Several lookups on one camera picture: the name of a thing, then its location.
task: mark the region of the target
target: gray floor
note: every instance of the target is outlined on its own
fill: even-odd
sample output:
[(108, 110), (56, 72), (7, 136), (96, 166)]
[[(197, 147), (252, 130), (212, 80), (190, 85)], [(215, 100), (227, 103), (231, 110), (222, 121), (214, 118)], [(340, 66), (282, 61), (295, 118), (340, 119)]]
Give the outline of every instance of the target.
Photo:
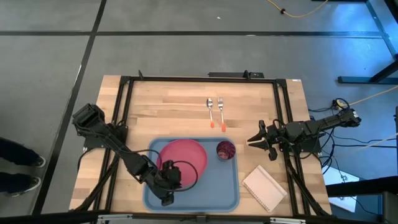
[[(384, 1), (371, 2), (398, 49), (398, 25)], [(308, 0), (276, 3), (296, 14), (319, 5)], [(0, 30), (91, 30), (99, 5), (100, 0), (0, 0)], [(364, 4), (330, 2), (312, 16), (292, 19), (281, 16), (264, 0), (113, 0), (105, 7), (99, 29), (377, 31)], [(87, 40), (87, 37), (0, 37), (0, 136), (49, 156)], [(97, 37), (74, 110), (96, 101), (103, 75), (136, 75), (138, 69), (144, 75), (206, 76), (208, 72), (250, 70), (264, 72), (269, 78), (300, 78), (308, 107), (321, 108), (336, 97), (352, 102), (390, 88), (340, 85), (336, 78), (371, 76), (391, 62), (391, 54), (382, 39)], [(361, 126), (338, 128), (336, 135), (362, 140), (391, 135), (395, 132), (392, 115), (397, 99), (398, 91), (392, 91), (353, 106), (363, 119)], [(315, 117), (326, 115), (328, 113), (315, 114)], [(67, 211), (82, 144), (82, 138), (76, 136), (70, 126), (44, 206), (45, 213)], [(345, 156), (350, 150), (335, 149), (341, 170), (365, 179), (397, 174), (395, 150), (366, 149)], [(4, 161), (0, 161), (0, 167), (2, 171), (42, 175), (40, 170), (32, 171)], [(28, 214), (34, 198), (34, 193), (19, 198), (0, 196), (0, 217)]]

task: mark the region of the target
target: yellow cable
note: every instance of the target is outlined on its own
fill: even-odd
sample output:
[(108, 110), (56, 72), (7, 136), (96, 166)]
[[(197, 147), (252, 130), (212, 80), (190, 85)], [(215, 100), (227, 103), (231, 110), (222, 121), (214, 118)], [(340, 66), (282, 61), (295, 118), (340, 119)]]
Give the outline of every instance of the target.
[[(380, 93), (376, 93), (376, 94), (374, 94), (374, 95), (368, 96), (368, 97), (366, 97), (366, 98), (364, 98), (364, 99), (362, 99), (362, 100), (358, 100), (358, 101), (355, 101), (354, 103), (350, 103), (349, 105), (350, 105), (350, 106), (351, 106), (351, 105), (355, 105), (355, 104), (360, 103), (360, 102), (362, 102), (362, 101), (368, 100), (368, 99), (370, 99), (370, 98), (372, 98), (372, 97), (375, 97), (375, 96), (381, 95), (381, 94), (383, 94), (383, 93), (387, 93), (387, 92), (389, 92), (389, 91), (395, 90), (396, 88), (398, 88), (398, 85), (397, 85), (397, 86), (394, 86), (394, 87), (392, 87), (392, 88), (390, 88), (390, 89), (388, 89), (388, 90), (386, 90), (386, 91), (382, 91), (382, 92), (380, 92)], [(344, 103), (342, 103), (340, 100), (337, 101), (337, 103), (338, 103), (340, 106), (346, 106), (346, 105), (345, 105)]]
[[(277, 9), (279, 9), (280, 11), (282, 10), (279, 6), (277, 6), (275, 3), (273, 3), (271, 0), (267, 0), (269, 3), (271, 3), (271, 4), (273, 4)], [(286, 15), (288, 15), (288, 16), (290, 16), (290, 17), (293, 17), (293, 18), (301, 18), (301, 17), (305, 17), (305, 16), (308, 16), (308, 15), (311, 15), (311, 14), (313, 14), (314, 12), (316, 12), (318, 9), (320, 9), (324, 4), (326, 4), (327, 2), (328, 2), (329, 0), (325, 0), (322, 4), (320, 4), (316, 9), (314, 9), (314, 10), (312, 10), (311, 12), (309, 12), (309, 13), (307, 13), (307, 14), (304, 14), (304, 15), (301, 15), (301, 16), (294, 16), (294, 15), (291, 15), (291, 14), (289, 14), (289, 13), (287, 13), (286, 11), (284, 11), (283, 13), (284, 14), (286, 14)]]

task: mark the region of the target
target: purple cup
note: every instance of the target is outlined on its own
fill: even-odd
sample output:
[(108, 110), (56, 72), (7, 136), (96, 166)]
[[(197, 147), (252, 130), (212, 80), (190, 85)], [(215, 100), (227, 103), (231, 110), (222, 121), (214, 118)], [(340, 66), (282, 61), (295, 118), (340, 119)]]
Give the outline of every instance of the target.
[(232, 159), (235, 156), (236, 148), (232, 142), (222, 141), (218, 143), (216, 151), (217, 157), (222, 161), (226, 161), (228, 159)]

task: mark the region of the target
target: plastic tray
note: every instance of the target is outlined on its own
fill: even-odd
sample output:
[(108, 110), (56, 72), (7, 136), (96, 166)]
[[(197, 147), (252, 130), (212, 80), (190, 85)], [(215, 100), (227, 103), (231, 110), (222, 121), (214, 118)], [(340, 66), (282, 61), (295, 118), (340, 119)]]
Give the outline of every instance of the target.
[[(228, 161), (217, 157), (216, 147), (228, 138), (157, 138), (148, 149), (160, 152), (169, 142), (177, 139), (192, 139), (199, 142), (207, 153), (207, 168), (194, 188), (186, 192), (175, 192), (174, 203), (162, 206), (160, 200), (144, 187), (144, 205), (152, 212), (230, 212), (239, 204), (239, 180), (236, 156)], [(148, 153), (156, 162), (157, 154)]]

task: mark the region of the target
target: wooden tabletop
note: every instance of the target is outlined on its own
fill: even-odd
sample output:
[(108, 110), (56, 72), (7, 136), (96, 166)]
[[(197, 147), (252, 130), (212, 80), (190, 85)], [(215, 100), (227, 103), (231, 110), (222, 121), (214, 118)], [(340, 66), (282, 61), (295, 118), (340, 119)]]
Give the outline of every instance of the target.
[[(99, 90), (97, 105), (105, 112), (106, 122), (111, 121), (120, 76), (106, 75)], [(287, 86), (295, 121), (308, 120), (307, 104), (300, 80), (287, 80)], [(282, 90), (279, 90), (284, 121), (287, 121)], [(224, 98), (226, 132), (221, 132), (221, 115), (213, 107), (215, 127), (210, 128), (206, 99)], [(238, 160), (239, 193), (238, 207), (219, 215), (278, 215), (291, 216), (289, 194), (271, 213), (253, 198), (241, 181), (258, 165), (289, 192), (283, 154), (278, 152), (276, 161), (268, 159), (268, 152), (248, 146), (246, 140), (258, 133), (258, 122), (263, 119), (270, 125), (277, 118), (275, 99), (271, 84), (265, 83), (202, 83), (202, 82), (134, 82), (127, 125), (127, 146), (131, 150), (147, 149), (157, 137), (179, 136), (225, 136), (236, 146)], [(89, 152), (81, 161), (70, 208), (79, 206), (98, 182), (103, 149)], [(305, 183), (315, 200), (331, 213), (322, 170), (319, 161), (310, 156), (302, 160)], [(302, 199), (297, 186), (298, 209), (303, 213)], [(111, 211), (125, 213), (150, 213), (142, 201), (144, 184), (138, 184), (119, 163)], [(104, 187), (101, 208), (104, 208), (108, 185)]]

